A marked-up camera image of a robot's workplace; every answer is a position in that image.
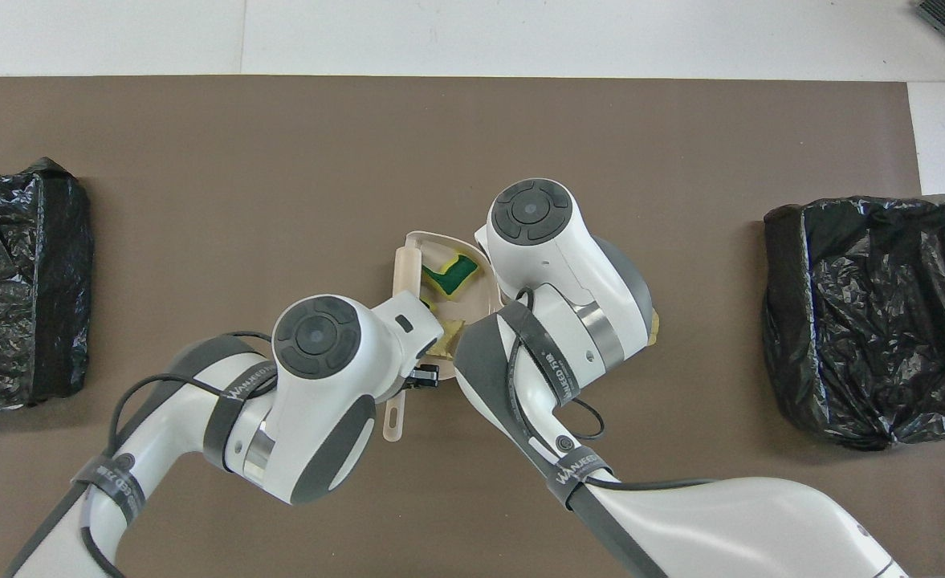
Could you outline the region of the beige plastic dustpan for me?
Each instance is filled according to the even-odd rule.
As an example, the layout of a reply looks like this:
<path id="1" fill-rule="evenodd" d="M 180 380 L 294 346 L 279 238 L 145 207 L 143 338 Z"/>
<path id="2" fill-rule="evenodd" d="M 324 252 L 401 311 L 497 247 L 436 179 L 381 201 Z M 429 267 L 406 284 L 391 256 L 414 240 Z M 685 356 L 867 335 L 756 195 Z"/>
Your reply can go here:
<path id="1" fill-rule="evenodd" d="M 440 325 L 442 325 L 440 320 L 465 320 L 466 328 L 501 308 L 501 291 L 495 281 L 493 270 L 486 254 L 477 246 L 449 237 L 449 235 L 421 230 L 408 233 L 403 246 L 416 246 L 422 253 L 422 266 L 432 267 L 435 270 L 439 270 L 456 252 L 469 255 L 482 268 L 454 300 L 444 299 L 442 294 L 436 292 L 421 274 L 418 296 L 429 296 L 440 301 L 440 315 L 435 317 Z M 426 356 L 434 363 L 447 360 L 429 354 Z"/>

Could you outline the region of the pale orange foam scrap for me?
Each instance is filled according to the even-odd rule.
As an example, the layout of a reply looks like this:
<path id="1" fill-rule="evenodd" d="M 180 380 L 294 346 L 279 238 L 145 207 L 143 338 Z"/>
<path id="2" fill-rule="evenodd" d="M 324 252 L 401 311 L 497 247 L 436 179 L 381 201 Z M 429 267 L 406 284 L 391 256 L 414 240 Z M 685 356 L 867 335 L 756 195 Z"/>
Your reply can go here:
<path id="1" fill-rule="evenodd" d="M 440 323 L 442 323 L 443 334 L 429 348 L 428 354 L 433 357 L 453 360 L 462 330 L 464 330 L 467 322 L 465 320 L 440 320 Z"/>

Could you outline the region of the bin lined with black bag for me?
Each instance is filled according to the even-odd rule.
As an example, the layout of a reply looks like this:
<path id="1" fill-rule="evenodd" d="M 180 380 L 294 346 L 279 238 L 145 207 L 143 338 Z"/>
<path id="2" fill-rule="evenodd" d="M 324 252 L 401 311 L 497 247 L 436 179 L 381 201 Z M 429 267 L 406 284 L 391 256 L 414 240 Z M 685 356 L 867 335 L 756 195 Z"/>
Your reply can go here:
<path id="1" fill-rule="evenodd" d="M 851 450 L 945 440 L 945 195 L 778 207 L 764 241 L 783 416 Z"/>
<path id="2" fill-rule="evenodd" d="M 75 176 L 47 157 L 0 175 L 0 411 L 84 387 L 94 253 Z"/>

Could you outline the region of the beige hand brush black bristles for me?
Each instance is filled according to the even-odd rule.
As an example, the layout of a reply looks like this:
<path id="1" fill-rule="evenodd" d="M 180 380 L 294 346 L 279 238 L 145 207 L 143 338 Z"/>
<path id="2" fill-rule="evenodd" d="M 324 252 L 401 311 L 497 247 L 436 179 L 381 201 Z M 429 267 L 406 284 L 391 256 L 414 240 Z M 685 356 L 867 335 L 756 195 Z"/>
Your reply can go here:
<path id="1" fill-rule="evenodd" d="M 416 246 L 399 246 L 395 252 L 393 293 L 403 291 L 418 296 L 421 284 L 422 253 Z M 405 425 L 406 391 L 398 392 L 385 403 L 384 424 L 381 432 L 386 442 L 399 442 Z"/>

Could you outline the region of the notched green yellow sponge piece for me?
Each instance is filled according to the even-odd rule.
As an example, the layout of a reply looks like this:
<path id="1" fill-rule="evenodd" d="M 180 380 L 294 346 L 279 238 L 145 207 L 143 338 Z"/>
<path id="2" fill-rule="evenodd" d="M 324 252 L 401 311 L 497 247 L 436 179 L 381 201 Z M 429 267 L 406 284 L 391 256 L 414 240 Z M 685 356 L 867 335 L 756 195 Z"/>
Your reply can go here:
<path id="1" fill-rule="evenodd" d="M 465 286 L 482 270 L 469 255 L 456 252 L 439 270 L 421 266 L 423 279 L 444 299 L 454 300 Z"/>

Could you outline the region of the large brown table mat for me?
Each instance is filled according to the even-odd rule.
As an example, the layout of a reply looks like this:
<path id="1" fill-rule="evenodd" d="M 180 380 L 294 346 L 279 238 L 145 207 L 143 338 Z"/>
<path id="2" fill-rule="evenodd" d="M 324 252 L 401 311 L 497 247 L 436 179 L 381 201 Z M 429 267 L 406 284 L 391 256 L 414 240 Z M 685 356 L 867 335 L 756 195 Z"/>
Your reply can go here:
<path id="1" fill-rule="evenodd" d="M 509 184 L 570 188 L 638 267 L 657 343 L 585 388 L 629 482 L 783 477 L 905 568 L 945 575 L 945 443 L 854 451 L 781 417 L 764 366 L 764 215 L 920 193 L 906 85 L 539 78 L 0 78 L 0 174 L 89 190 L 86 388 L 0 413 L 0 576 L 104 446 L 112 407 L 187 344 L 297 299 L 376 306 L 411 230 L 471 240 Z"/>

